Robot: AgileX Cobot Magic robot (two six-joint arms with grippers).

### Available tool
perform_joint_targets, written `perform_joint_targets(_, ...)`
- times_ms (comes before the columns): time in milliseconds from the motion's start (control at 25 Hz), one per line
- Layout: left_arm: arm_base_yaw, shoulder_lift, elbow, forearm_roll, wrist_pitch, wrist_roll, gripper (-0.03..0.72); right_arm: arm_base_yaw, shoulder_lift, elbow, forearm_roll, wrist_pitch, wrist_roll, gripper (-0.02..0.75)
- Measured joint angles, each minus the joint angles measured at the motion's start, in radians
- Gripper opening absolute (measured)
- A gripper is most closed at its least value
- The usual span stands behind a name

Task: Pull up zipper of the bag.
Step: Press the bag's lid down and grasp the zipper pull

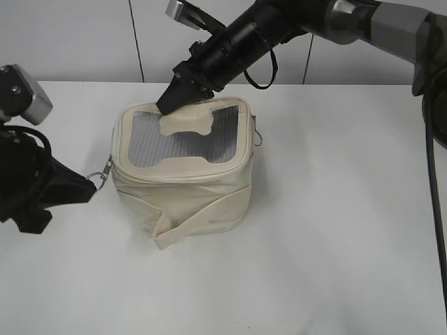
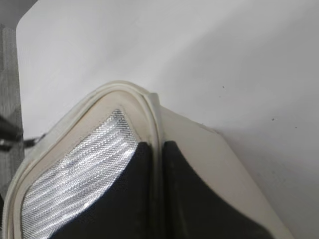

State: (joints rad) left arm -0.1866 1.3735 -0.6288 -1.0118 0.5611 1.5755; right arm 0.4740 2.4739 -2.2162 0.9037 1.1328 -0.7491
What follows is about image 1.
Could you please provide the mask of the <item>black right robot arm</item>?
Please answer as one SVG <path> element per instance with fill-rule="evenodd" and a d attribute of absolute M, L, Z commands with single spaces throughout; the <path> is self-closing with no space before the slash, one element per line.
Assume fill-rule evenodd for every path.
<path fill-rule="evenodd" d="M 423 97 L 423 116 L 434 139 L 446 143 L 446 17 L 424 8 L 381 1 L 255 1 L 229 25 L 188 1 L 171 1 L 173 20 L 209 32 L 173 70 L 157 101 L 170 114 L 216 92 L 277 45 L 314 34 L 338 45 L 362 40 L 413 64 L 412 93 Z"/>

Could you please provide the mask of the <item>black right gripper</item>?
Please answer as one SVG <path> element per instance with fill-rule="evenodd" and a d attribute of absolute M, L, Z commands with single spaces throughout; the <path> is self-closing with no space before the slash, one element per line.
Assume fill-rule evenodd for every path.
<path fill-rule="evenodd" d="M 222 91 L 240 74 L 260 90 L 268 89 L 276 79 L 275 10 L 246 10 L 228 26 L 204 10 L 202 18 L 210 37 L 205 42 L 194 42 L 189 59 L 174 67 L 173 79 L 156 102 L 161 114 L 200 102 L 202 94 Z M 272 74 L 267 84 L 260 85 L 248 69 L 265 54 L 270 55 Z"/>

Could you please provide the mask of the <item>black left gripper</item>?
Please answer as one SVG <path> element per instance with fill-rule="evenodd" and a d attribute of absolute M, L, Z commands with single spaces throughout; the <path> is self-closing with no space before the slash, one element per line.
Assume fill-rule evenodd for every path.
<path fill-rule="evenodd" d="M 12 219 L 20 232 L 40 234 L 52 219 L 45 209 L 88 203 L 96 191 L 92 181 L 52 158 L 44 134 L 24 126 L 1 127 L 2 223 Z"/>

